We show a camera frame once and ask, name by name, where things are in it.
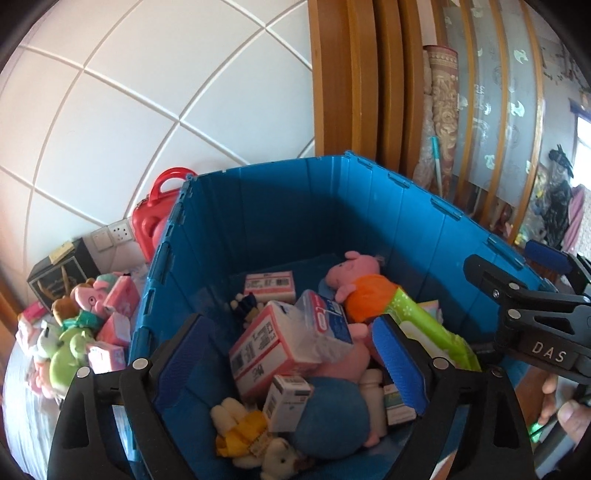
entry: pink cloth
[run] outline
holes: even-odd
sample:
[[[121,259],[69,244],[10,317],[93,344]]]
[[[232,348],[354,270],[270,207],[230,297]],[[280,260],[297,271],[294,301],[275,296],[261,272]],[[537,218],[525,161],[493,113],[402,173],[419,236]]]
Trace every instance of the pink cloth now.
[[[573,198],[569,204],[569,228],[564,234],[562,240],[562,250],[567,253],[575,254],[575,246],[579,239],[579,231],[583,221],[583,214],[585,213],[585,191],[584,185],[579,185],[572,189]]]

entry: orange dress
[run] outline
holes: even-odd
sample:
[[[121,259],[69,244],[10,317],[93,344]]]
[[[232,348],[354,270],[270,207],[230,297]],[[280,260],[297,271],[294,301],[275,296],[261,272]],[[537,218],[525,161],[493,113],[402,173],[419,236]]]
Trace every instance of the orange dress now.
[[[345,310],[349,321],[355,323],[383,314],[398,290],[398,285],[379,274],[364,275],[353,284],[356,288],[346,298]]]

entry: power socket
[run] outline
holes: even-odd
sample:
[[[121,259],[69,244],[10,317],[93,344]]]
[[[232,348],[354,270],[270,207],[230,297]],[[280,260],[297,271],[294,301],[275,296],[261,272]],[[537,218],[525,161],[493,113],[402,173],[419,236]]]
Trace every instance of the power socket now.
[[[130,240],[135,240],[134,234],[131,231],[129,220],[123,219],[109,225],[109,235],[113,240],[113,245],[124,244]]]

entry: yellow cloth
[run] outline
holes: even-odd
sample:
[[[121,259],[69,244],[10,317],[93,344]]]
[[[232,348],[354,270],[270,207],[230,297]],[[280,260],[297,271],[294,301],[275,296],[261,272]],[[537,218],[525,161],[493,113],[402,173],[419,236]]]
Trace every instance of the yellow cloth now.
[[[398,285],[379,274],[364,275],[353,284],[356,288],[345,300],[345,311],[355,323],[383,314],[398,290]]]
[[[216,438],[216,451],[222,457],[244,457],[250,455],[253,442],[267,430],[267,420],[260,410],[250,412],[238,425],[229,430],[225,437]]]

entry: blue plastic bin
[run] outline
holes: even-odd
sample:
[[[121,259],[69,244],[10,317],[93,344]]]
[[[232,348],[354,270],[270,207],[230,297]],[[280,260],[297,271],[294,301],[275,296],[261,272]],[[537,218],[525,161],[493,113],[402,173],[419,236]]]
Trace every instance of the blue plastic bin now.
[[[144,291],[131,360],[148,356],[193,312],[215,323],[176,405],[161,415],[199,480],[258,478],[215,455],[209,411],[236,396],[228,350],[242,333],[228,301],[246,273],[293,270],[297,294],[317,289],[347,250],[385,258],[383,273],[417,301],[439,299],[448,329],[491,340],[498,306],[469,284],[466,257],[478,254],[531,289],[541,279],[506,243],[444,200],[352,153],[265,163],[185,182]],[[527,366],[506,358],[515,385]],[[448,450],[457,446],[461,421]],[[382,480],[408,436],[301,474],[301,479]]]

